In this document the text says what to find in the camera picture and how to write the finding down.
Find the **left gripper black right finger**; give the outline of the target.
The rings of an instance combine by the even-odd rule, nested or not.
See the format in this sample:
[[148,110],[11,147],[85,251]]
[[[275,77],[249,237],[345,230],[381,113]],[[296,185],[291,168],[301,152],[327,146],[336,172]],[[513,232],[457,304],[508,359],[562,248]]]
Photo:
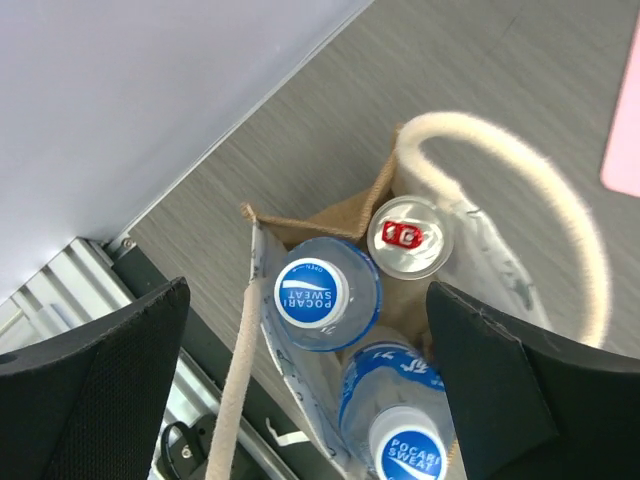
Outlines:
[[636,479],[639,361],[445,283],[426,311],[470,479]]

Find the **red bull can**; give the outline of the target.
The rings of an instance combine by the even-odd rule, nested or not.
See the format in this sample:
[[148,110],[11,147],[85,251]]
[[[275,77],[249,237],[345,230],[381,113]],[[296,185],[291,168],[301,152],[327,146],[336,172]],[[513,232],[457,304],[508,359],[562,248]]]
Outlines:
[[419,280],[435,274],[454,245],[450,220],[424,197],[397,196],[378,208],[367,229],[368,252],[387,275]]

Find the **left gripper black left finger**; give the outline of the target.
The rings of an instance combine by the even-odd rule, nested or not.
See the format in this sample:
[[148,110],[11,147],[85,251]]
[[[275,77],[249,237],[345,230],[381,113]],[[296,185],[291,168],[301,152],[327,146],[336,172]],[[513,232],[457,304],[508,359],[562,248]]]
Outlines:
[[181,343],[136,300],[1,357],[4,479],[145,479]]

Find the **pink clipboard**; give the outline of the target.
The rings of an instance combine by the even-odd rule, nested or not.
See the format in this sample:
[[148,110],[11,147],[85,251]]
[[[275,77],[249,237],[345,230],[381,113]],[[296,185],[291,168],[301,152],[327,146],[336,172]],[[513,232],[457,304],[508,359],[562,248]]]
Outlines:
[[601,169],[609,190],[639,197],[639,42],[631,48]]

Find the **water bottle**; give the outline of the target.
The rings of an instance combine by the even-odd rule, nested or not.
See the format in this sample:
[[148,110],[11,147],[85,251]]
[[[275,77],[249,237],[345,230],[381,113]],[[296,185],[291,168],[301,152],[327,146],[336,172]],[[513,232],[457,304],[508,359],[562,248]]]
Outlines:
[[380,479],[443,479],[455,430],[444,383],[414,348],[378,341],[343,375],[338,426],[349,453]]
[[293,248],[271,280],[271,311],[294,345],[314,352],[355,344],[377,322],[383,289],[355,245],[316,237]]

